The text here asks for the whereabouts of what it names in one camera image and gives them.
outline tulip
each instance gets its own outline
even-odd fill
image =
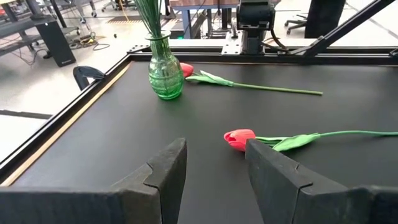
[[[255,138],[254,131],[250,129],[238,129],[224,134],[225,141],[234,149],[242,152],[246,150],[246,141]]]
[[[236,138],[233,136],[231,133],[234,133],[235,131],[228,132],[224,135],[224,139],[228,141],[229,145],[231,145],[233,148],[239,150],[239,151],[245,151],[246,147],[246,140],[247,139],[257,139],[264,144],[268,145],[269,147],[273,148],[274,150],[280,152],[280,151],[287,151],[289,149],[295,149],[300,146],[304,146],[310,142],[313,142],[314,140],[317,140],[321,137],[327,137],[327,136],[336,136],[336,135],[342,135],[342,134],[367,134],[367,135],[373,135],[373,136],[398,136],[398,132],[379,132],[379,131],[335,131],[332,133],[313,133],[313,134],[299,134],[293,137],[274,137],[274,138],[269,138],[269,137],[259,137],[259,136],[254,136],[253,131],[245,129],[245,130],[236,130],[238,133],[235,134],[239,136],[238,141],[232,141],[233,138]],[[243,139],[246,137],[244,134],[244,131],[251,131],[252,135],[248,135],[248,138],[246,138],[244,141]]]
[[[193,73],[193,66],[187,63],[180,63],[180,65],[184,78],[190,77]]]
[[[289,92],[289,93],[303,93],[303,94],[310,94],[310,95],[318,95],[322,96],[322,92],[320,91],[310,91],[310,90],[294,90],[294,89],[288,89],[288,88],[277,88],[277,87],[269,87],[269,86],[258,86],[258,85],[248,85],[248,84],[242,84],[242,83],[235,83],[229,80],[226,80],[224,78],[218,77],[216,75],[212,75],[208,72],[200,71],[200,74],[197,73],[191,73],[194,74],[192,76],[186,77],[186,81],[190,82],[207,82],[207,83],[213,83],[217,85],[224,85],[224,86],[230,86],[230,87],[241,87],[241,88],[253,88],[253,89],[258,89],[258,90],[270,90],[270,91],[283,91],[283,92]]]

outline green leaf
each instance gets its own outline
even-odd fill
[[[275,149],[276,151],[280,152],[280,151],[286,151],[289,149],[293,149],[296,147],[300,147],[303,146],[305,144],[308,144],[318,138],[320,138],[320,134],[319,133],[313,133],[313,134],[300,134],[297,136],[293,136],[290,138],[285,138],[283,140],[281,140],[281,142],[279,142],[278,144],[276,144],[273,149]]]
[[[256,137],[257,140],[267,144],[269,147],[274,147],[276,144],[280,143],[282,140],[287,139],[288,137]]]
[[[226,85],[226,86],[233,86],[233,85],[234,85],[234,82],[229,81],[229,80],[226,80],[226,79],[221,78],[221,77],[218,77],[218,76],[216,76],[216,75],[212,75],[212,74],[210,74],[210,73],[208,73],[208,72],[200,71],[200,73],[201,73],[202,75],[204,75],[204,76],[206,76],[206,77],[208,77],[208,78],[214,80],[215,83],[217,83],[217,84]]]

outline black table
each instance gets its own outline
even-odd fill
[[[224,133],[249,128],[272,137],[398,130],[398,68],[192,63],[196,71],[236,82],[324,95],[186,83],[179,98],[164,101],[150,88],[148,62],[133,60],[127,56],[116,64],[19,149],[27,156],[52,141],[74,114],[111,86],[12,186],[105,188],[185,137],[187,179],[178,222],[262,223],[244,154],[228,146]],[[397,143],[398,138],[332,137],[286,154],[348,187],[397,186]]]

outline green glass vase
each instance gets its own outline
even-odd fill
[[[180,62],[169,47],[170,32],[162,32],[162,37],[150,40],[152,58],[149,63],[149,82],[152,89],[163,100],[171,100],[182,92],[183,75]]]

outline floor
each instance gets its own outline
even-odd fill
[[[140,42],[147,33],[142,23],[107,24],[114,16],[123,16],[123,12],[114,11],[111,7],[101,12],[102,5],[108,1],[96,2],[98,17],[87,17],[87,23],[96,35],[104,35],[100,43],[110,44],[110,47],[100,51],[92,48],[74,50],[77,63],[58,68],[52,59],[37,57],[32,66],[27,65],[13,54],[0,57],[0,110],[27,111],[32,113],[55,114],[79,94],[79,89],[73,79],[72,70],[76,65],[88,65],[105,72],[114,65],[126,51]],[[362,9],[370,0],[348,0],[340,22],[344,22],[358,10]],[[275,32],[286,45],[294,45],[294,39],[303,38],[304,29],[293,30],[286,34],[284,23],[287,19],[295,18],[297,14],[308,11],[310,0],[283,0],[276,9]],[[357,29],[343,37],[338,45],[398,45],[398,27],[391,21],[396,20],[398,2],[393,3],[371,20],[366,21]],[[89,16],[91,9],[85,7],[85,14]],[[136,11],[126,10],[129,16],[137,15]],[[80,26],[75,11],[64,11],[63,16],[69,26]],[[86,27],[81,28],[83,34],[88,33]],[[28,30],[28,34],[37,33],[35,29]],[[0,40],[0,45],[7,42]],[[31,61],[33,53],[26,47],[21,49],[21,55]],[[45,119],[19,118],[14,116],[0,116],[0,161],[2,161],[17,146],[23,143]]]

